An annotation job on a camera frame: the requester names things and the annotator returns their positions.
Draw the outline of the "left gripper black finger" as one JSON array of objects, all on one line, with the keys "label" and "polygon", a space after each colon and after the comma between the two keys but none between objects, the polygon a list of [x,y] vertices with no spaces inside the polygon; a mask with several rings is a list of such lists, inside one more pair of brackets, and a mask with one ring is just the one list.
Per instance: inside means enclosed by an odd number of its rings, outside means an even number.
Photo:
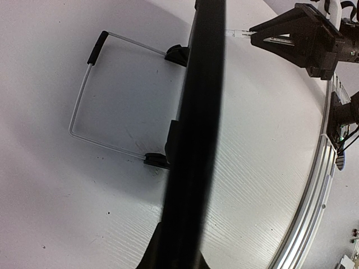
[{"label": "left gripper black finger", "polygon": [[209,268],[200,248],[200,225],[158,222],[137,268]]}]

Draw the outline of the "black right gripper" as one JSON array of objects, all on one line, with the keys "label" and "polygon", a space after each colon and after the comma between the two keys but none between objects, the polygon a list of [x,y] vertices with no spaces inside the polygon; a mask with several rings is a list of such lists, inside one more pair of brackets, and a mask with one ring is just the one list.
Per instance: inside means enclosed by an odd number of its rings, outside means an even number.
[{"label": "black right gripper", "polygon": [[256,32],[250,37],[251,44],[302,67],[298,47],[290,38],[260,36],[259,32],[270,34],[298,34],[303,12],[309,17],[305,31],[311,44],[309,63],[305,67],[309,76],[329,80],[338,62],[358,63],[358,3],[341,2],[342,19],[337,30],[318,10],[309,3],[296,3],[294,8],[277,17],[249,29]]}]

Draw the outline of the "white whiteboard with black frame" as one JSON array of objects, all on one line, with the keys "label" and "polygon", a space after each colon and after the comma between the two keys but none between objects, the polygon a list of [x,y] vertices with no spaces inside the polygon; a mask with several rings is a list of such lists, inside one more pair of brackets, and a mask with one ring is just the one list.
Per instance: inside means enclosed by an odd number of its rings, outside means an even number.
[{"label": "white whiteboard with black frame", "polygon": [[211,191],[223,93],[225,1],[196,1],[162,223],[202,223]]}]

